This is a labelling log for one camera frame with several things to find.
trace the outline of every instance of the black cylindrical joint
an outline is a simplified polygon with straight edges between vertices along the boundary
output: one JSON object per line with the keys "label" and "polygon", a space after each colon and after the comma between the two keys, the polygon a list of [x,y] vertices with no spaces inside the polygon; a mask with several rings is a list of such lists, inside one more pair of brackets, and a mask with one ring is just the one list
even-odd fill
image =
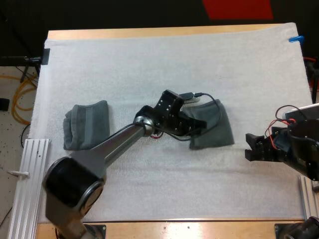
{"label": "black cylindrical joint", "polygon": [[284,239],[318,239],[319,238],[319,222],[318,218],[310,217],[304,223],[299,224]]}
{"label": "black cylindrical joint", "polygon": [[80,165],[73,158],[64,158],[49,169],[45,181],[47,191],[68,207],[75,207],[86,190],[101,181],[96,175]]}

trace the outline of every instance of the blue clip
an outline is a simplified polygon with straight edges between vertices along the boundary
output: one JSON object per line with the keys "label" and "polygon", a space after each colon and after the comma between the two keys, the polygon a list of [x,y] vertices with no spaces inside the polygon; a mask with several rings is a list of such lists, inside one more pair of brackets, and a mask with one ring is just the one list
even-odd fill
{"label": "blue clip", "polygon": [[295,42],[295,41],[300,42],[300,45],[302,46],[305,41],[305,38],[304,36],[295,36],[289,39],[289,42]]}

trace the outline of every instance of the floor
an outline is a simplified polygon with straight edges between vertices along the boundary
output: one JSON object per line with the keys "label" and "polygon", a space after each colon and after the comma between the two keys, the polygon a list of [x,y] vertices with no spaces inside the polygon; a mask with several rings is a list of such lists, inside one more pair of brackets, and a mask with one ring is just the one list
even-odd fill
{"label": "floor", "polygon": [[[34,68],[30,68],[28,73],[33,74]],[[15,67],[0,67],[0,76],[9,75],[15,77],[21,77],[22,73]],[[12,207],[15,185],[17,178],[8,174],[8,170],[19,170],[22,147],[20,143],[20,136],[25,125],[16,122],[10,112],[12,97],[19,86],[19,81],[8,80],[0,78],[0,98],[10,99],[9,110],[7,112],[0,111],[0,239],[7,237],[7,231],[10,222],[9,212]],[[19,100],[19,105],[23,108],[31,107],[34,103],[35,91],[26,93]],[[32,111],[19,112],[19,114],[26,120],[30,121]],[[23,138],[27,138],[27,132],[23,135]]]}

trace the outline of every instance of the dark gray fabric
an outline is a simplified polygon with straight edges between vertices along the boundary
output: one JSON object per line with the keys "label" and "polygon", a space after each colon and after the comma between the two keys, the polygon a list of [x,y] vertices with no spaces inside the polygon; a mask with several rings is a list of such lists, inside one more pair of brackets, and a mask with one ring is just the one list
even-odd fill
{"label": "dark gray fabric", "polygon": [[[189,145],[191,149],[222,147],[235,143],[225,107],[220,100],[216,100],[216,103],[221,110],[221,119],[218,126],[202,136],[193,137]],[[207,128],[214,126],[219,119],[219,110],[214,102],[208,102],[194,107],[185,107],[183,111],[192,118],[206,121]]]}
{"label": "dark gray fabric", "polygon": [[75,105],[63,121],[64,149],[90,149],[110,135],[109,108],[106,101],[90,106]]}

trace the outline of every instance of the wooden table edge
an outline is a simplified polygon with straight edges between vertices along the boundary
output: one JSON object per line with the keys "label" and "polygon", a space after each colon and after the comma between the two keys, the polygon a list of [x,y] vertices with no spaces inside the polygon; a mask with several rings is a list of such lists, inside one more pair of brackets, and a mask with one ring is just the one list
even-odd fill
{"label": "wooden table edge", "polygon": [[158,28],[123,28],[123,29],[87,29],[87,30],[53,30],[49,31],[50,40],[76,39],[110,39],[129,37],[177,36],[207,33],[225,33],[262,30],[280,24],[250,24],[223,26],[187,26],[187,27],[158,27]]}

